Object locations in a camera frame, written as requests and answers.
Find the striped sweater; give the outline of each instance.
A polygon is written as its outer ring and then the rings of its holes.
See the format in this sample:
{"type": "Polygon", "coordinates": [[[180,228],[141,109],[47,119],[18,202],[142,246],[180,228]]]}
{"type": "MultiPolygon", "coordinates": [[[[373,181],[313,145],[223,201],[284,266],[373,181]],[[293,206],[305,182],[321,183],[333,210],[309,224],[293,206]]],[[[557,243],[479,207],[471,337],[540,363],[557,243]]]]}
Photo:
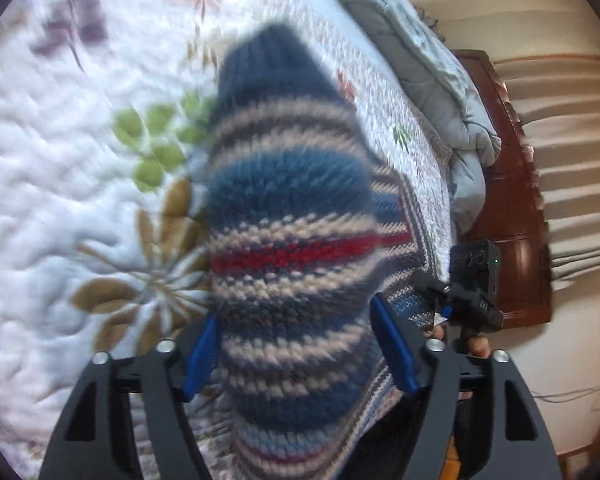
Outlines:
{"type": "Polygon", "coordinates": [[[389,380],[369,323],[425,264],[401,177],[288,28],[235,49],[209,127],[209,249],[242,478],[330,478],[389,380]]]}

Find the silver screw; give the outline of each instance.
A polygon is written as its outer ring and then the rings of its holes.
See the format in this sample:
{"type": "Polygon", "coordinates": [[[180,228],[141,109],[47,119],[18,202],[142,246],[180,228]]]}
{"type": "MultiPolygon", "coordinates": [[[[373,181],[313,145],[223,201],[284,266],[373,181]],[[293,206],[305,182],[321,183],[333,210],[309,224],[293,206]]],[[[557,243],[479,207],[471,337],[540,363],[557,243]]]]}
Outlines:
{"type": "Polygon", "coordinates": [[[156,345],[155,349],[161,354],[168,354],[176,349],[176,343],[173,342],[173,339],[163,339],[156,345]]]}
{"type": "Polygon", "coordinates": [[[445,343],[440,339],[427,339],[427,348],[432,352],[442,352],[445,349],[445,343]]]}
{"type": "Polygon", "coordinates": [[[504,350],[496,350],[493,353],[493,358],[499,363],[508,363],[511,359],[509,354],[507,354],[504,350]]]}
{"type": "Polygon", "coordinates": [[[91,362],[95,365],[103,365],[108,360],[109,354],[107,354],[106,352],[98,352],[96,355],[93,356],[91,362]]]}

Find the beige curtain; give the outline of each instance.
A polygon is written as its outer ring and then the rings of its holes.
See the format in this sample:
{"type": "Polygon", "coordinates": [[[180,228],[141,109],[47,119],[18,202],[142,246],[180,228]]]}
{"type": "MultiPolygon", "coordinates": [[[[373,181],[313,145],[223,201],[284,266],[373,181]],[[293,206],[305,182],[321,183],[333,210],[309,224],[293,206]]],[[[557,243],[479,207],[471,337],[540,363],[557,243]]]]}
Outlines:
{"type": "Polygon", "coordinates": [[[600,59],[496,63],[534,152],[554,288],[600,269],[600,59]]]}

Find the brown wooden panel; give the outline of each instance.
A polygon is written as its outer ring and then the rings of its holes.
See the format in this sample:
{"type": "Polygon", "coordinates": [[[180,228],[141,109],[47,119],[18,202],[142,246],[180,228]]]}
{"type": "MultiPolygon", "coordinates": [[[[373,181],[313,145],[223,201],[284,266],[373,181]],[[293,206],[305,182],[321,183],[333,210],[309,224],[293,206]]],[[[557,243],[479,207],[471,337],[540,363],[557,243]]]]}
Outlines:
{"type": "Polygon", "coordinates": [[[535,168],[523,156],[524,132],[487,55],[473,50],[455,54],[476,83],[503,143],[500,158],[485,171],[484,209],[462,241],[489,238],[500,248],[498,307],[505,328],[546,323],[551,319],[546,224],[536,207],[535,168]]]}

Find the floral bedspread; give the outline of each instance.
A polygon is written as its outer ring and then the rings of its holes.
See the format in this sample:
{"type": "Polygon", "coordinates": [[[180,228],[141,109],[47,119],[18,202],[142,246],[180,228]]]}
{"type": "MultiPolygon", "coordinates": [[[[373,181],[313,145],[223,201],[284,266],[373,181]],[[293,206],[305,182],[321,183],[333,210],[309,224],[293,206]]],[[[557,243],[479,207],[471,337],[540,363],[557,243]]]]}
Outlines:
{"type": "MultiPolygon", "coordinates": [[[[95,351],[141,354],[208,304],[205,122],[229,47],[284,19],[412,183],[448,268],[449,152],[399,88],[303,0],[14,0],[0,20],[0,449],[36,478],[95,351]]],[[[155,461],[132,399],[146,478],[155,461]]],[[[187,405],[216,478],[230,409],[187,405]]]]}

